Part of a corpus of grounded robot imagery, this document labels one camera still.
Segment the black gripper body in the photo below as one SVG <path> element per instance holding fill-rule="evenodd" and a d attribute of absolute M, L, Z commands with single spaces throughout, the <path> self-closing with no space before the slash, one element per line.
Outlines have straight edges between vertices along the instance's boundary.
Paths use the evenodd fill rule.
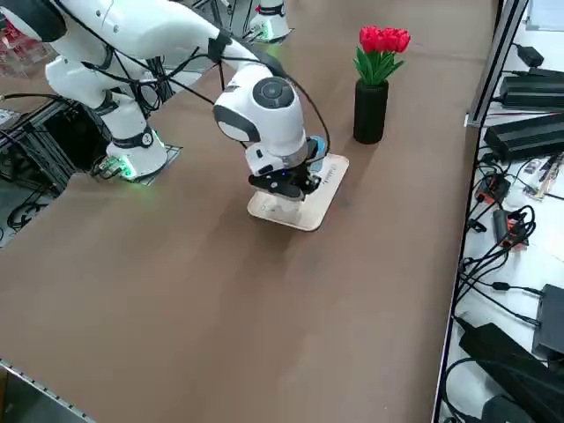
<path fill-rule="evenodd" d="M 303 161 L 295 167 L 285 168 L 281 171 L 281 174 L 284 181 L 313 181 L 316 178 L 307 161 Z"/>

